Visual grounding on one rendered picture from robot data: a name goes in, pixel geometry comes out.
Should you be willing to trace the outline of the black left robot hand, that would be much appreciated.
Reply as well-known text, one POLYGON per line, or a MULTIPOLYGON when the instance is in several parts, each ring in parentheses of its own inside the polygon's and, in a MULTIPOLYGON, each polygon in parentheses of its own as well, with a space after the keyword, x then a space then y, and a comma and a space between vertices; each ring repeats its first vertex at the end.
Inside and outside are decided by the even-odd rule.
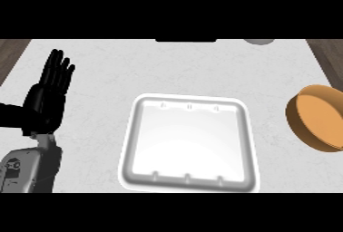
POLYGON ((20 128, 24 136, 52 134, 60 129, 74 71, 76 65, 70 63, 64 51, 54 49, 23 106, 0 102, 0 127, 20 128))

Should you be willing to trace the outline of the white rectangular tray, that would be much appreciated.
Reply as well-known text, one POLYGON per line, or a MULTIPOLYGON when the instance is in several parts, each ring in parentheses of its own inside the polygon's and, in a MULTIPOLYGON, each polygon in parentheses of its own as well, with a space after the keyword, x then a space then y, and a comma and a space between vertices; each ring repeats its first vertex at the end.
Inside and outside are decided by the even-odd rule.
POLYGON ((250 112, 234 98, 144 93, 134 102, 119 181, 151 192, 261 190, 250 112))

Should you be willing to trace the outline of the orange round pot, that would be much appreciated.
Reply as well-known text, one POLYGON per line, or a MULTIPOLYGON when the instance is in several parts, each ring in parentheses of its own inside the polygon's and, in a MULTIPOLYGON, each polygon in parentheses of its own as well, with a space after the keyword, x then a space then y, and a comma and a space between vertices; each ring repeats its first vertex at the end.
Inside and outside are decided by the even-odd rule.
POLYGON ((293 133, 315 150, 343 151, 343 92, 326 85, 310 85, 286 107, 293 133))

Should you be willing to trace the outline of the black flat object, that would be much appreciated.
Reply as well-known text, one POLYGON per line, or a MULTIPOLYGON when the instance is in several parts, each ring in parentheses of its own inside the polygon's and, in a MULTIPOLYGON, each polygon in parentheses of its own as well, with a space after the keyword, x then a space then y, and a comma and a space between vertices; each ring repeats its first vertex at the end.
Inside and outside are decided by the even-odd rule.
POLYGON ((156 39, 156 41, 159 42, 159 43, 215 43, 216 41, 218 41, 218 39, 194 39, 194 38, 191 38, 191 39, 178 39, 178 38, 175 38, 175 39, 172 39, 172 38, 169 38, 169 39, 163 39, 163 38, 159 38, 159 39, 156 39))

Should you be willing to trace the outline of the grey round object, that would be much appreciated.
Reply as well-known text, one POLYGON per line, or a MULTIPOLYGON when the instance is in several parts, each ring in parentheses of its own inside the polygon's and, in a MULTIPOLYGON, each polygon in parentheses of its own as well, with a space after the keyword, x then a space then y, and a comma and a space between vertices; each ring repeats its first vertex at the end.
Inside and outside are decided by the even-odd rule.
POLYGON ((245 39, 245 41, 255 45, 268 45, 274 43, 276 39, 245 39))

